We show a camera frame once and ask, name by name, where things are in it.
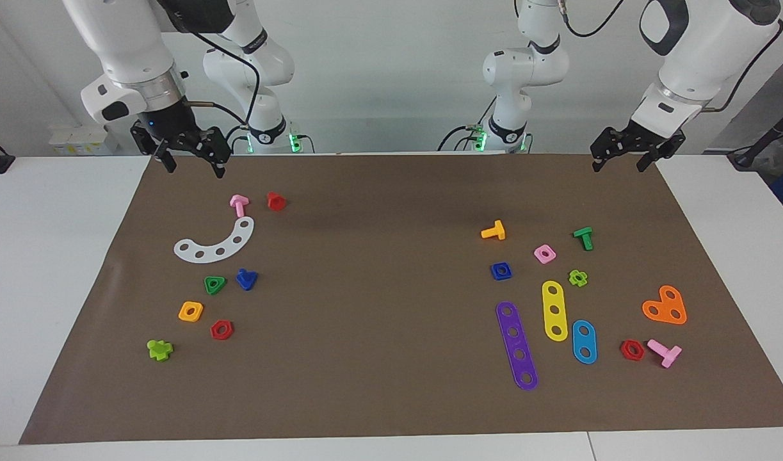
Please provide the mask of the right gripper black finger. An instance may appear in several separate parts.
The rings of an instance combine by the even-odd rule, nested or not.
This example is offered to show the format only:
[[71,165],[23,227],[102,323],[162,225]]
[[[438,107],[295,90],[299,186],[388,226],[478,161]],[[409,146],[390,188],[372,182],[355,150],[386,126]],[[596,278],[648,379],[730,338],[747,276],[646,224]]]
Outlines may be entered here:
[[225,164],[229,161],[229,143],[219,127],[199,131],[198,157],[207,161],[218,179],[224,178]]
[[166,172],[172,174],[175,172],[175,169],[177,169],[177,162],[174,157],[172,157],[169,146],[170,142],[168,140],[161,140],[153,155],[164,166]]

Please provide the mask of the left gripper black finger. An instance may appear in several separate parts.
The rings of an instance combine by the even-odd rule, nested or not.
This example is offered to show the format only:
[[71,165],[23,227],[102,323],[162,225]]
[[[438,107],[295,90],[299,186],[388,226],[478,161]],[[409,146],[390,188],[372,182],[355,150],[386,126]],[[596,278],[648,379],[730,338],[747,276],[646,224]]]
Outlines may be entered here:
[[637,171],[645,172],[652,164],[660,159],[672,157],[672,146],[663,144],[659,148],[651,147],[645,154],[642,154],[637,161]]
[[592,143],[592,168],[594,172],[600,172],[607,161],[622,156],[624,148],[622,144],[624,134],[614,128],[605,128]]

